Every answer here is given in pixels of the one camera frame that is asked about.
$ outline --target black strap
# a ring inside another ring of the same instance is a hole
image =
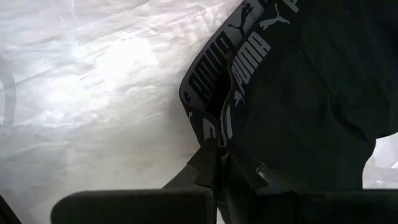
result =
[[[238,105],[246,105],[245,89],[277,45],[275,37],[290,29],[287,24],[297,17],[299,6],[299,0],[244,1],[193,61],[181,84],[180,99],[201,145],[215,138],[225,146],[240,129],[245,109]],[[274,34],[267,33],[269,27]]]

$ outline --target plastic sheet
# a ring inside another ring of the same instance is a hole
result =
[[[184,166],[198,144],[179,84],[240,2],[0,3],[0,194],[22,222],[49,224],[77,191],[161,187]],[[397,142],[378,141],[365,187],[398,187]]]

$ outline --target white sheet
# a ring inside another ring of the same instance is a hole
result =
[[[76,191],[161,187],[184,166],[198,144],[179,84],[240,1],[1,1],[0,194],[22,222],[49,224]],[[397,142],[378,142],[366,187],[398,187]]]

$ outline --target black plastic piece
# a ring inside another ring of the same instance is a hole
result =
[[[0,195],[0,224],[21,224],[7,202]]]
[[[98,191],[73,194],[54,206],[53,224],[212,224],[206,189]]]

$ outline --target puma logo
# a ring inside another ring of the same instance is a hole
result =
[[[290,22],[287,19],[284,19],[282,16],[279,15],[277,3],[275,3],[275,9],[276,9],[276,13],[277,13],[277,16],[275,18],[266,19],[266,20],[260,22],[260,27],[263,30],[266,30],[269,26],[275,24],[276,22],[284,22],[284,23],[290,24]]]
[[[242,100],[243,104],[246,105],[246,103],[244,102],[243,96],[241,94],[241,92],[239,92],[238,90],[235,91],[235,106],[238,105],[238,103]]]
[[[253,11],[254,7],[252,7],[249,3],[247,3],[243,9],[242,9],[242,14],[241,14],[241,24],[239,26],[234,26],[232,24],[228,24],[229,27],[237,29],[242,37],[244,37],[244,25],[246,23],[246,18],[250,15],[250,13]]]

